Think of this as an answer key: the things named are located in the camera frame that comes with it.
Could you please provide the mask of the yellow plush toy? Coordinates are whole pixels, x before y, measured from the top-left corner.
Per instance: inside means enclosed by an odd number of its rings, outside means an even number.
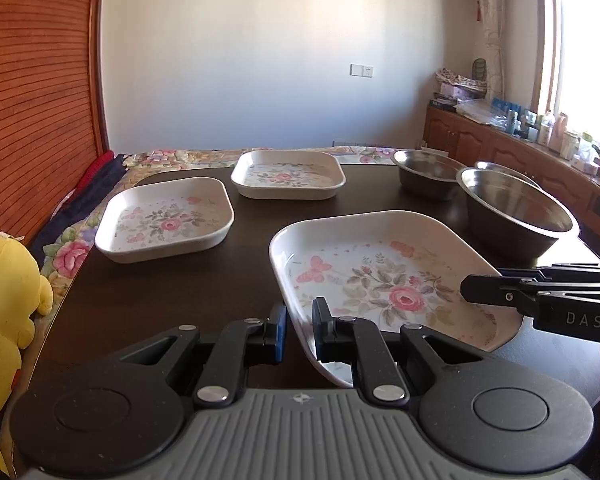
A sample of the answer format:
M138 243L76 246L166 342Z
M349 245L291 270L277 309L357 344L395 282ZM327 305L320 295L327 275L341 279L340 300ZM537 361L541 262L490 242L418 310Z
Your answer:
M53 291L19 240L0 233L0 411L17 385L21 351L33 341L33 313L48 315ZM0 450L0 473L7 471Z

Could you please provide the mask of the floral square plate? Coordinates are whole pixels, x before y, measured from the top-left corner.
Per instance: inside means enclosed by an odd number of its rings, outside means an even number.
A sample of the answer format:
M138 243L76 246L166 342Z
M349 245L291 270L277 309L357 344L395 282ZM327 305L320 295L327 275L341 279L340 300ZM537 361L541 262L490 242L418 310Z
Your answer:
M141 185L109 201L95 246L116 263L202 252L221 244L234 220L226 187L218 179Z
M242 154L230 180L241 196L252 200L329 200L347 182L331 154L296 150Z
M426 214L384 210L296 222L273 236L268 254L306 356L339 387L352 384L351 367L316 357L317 297L335 318L366 318L393 333L405 323L425 325L483 351L504 346L521 326L515 310L463 299L467 275L496 270Z

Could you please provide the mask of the hidden steel bowl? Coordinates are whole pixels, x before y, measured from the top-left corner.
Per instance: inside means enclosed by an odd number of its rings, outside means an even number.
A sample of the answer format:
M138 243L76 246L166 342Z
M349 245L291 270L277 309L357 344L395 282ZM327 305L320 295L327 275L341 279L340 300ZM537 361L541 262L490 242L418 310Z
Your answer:
M475 163L474 167L476 169L492 170L500 172L501 174L508 174L509 176L512 176L519 180L523 180L524 182L527 182L528 184L533 185L536 188L540 188L540 186L536 182L534 182L530 177L526 176L522 172L519 172L513 168L509 168L504 165L497 164L496 162L485 162L484 160L479 160Z

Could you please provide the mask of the clutter of bottles on sideboard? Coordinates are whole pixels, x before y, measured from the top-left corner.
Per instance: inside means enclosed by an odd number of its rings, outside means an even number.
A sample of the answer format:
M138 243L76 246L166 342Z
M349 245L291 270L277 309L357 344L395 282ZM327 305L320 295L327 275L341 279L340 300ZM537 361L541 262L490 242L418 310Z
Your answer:
M465 165L486 159L499 131L568 162L573 168L600 180L600 146L586 133L568 129L565 114L535 114L516 103L486 102L486 81L467 78L452 70L436 71L439 90L429 107L422 145L444 151Z

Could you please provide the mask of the white wall switch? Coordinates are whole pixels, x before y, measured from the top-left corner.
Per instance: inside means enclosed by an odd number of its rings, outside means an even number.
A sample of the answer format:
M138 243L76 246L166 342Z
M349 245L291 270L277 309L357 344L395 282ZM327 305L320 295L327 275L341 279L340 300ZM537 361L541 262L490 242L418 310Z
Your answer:
M350 75L352 77L372 78L374 76L373 66L351 64Z

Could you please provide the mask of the floral bed blanket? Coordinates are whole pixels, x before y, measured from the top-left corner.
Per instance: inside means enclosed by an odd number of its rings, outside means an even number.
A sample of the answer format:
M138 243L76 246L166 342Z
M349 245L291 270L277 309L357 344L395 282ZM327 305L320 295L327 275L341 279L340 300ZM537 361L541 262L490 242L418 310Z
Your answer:
M231 167L245 154L238 150L153 150L140 154L123 155L126 173L114 189L84 220L62 232L53 245L44 247L45 260L41 273L54 291L54 308L59 309L69 288L94 246L95 234L102 214L111 197L132 188L141 180L165 171Z

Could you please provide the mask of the large steel bowl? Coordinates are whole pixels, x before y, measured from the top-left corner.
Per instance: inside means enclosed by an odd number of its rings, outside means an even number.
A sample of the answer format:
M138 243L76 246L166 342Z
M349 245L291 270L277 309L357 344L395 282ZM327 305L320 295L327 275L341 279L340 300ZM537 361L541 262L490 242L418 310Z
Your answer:
M472 234L508 258L530 262L560 240L580 234L566 206L524 180L469 167L460 170L456 180L466 195Z

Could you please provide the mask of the patterned curtain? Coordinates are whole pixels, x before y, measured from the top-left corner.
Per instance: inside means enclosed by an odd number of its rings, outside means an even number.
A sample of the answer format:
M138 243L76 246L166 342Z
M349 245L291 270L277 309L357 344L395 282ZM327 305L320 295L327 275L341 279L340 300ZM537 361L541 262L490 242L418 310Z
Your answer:
M505 94L505 0L478 0L486 58L486 98Z

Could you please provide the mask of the wooden sideboard cabinet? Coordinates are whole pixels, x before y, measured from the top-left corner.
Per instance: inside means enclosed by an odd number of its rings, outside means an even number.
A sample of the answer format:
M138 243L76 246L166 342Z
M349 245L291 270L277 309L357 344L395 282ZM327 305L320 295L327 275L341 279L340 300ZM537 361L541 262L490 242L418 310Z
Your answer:
M538 144L432 105L427 107L422 142L466 166L496 162L525 174L569 208L580 224L585 244L600 256L600 179Z

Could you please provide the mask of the wooden slatted headboard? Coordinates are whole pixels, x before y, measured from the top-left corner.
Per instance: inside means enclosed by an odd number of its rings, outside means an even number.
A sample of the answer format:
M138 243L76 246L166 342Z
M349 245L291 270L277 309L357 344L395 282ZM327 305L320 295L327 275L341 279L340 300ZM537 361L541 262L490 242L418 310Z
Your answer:
M32 240L107 151L102 0L0 0L0 231Z

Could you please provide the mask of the dark blue red bedding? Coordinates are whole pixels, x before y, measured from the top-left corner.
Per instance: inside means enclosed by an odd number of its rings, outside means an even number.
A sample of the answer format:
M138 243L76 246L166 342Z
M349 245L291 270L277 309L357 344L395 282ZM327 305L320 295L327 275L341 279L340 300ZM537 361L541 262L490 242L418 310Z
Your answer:
M122 154L115 155L113 151L96 159L79 180L73 193L40 229L29 244L30 252L40 268L45 260L44 247L53 245L69 226L86 219L122 179L126 173L123 159Z

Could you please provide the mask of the far steel bowl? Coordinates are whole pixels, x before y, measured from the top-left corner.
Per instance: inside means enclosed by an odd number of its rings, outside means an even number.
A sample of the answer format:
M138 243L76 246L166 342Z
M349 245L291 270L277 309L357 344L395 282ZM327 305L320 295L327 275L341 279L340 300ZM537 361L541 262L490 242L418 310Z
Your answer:
M399 150L391 160L405 191L447 202L460 190L456 176L465 165L455 159L424 150Z

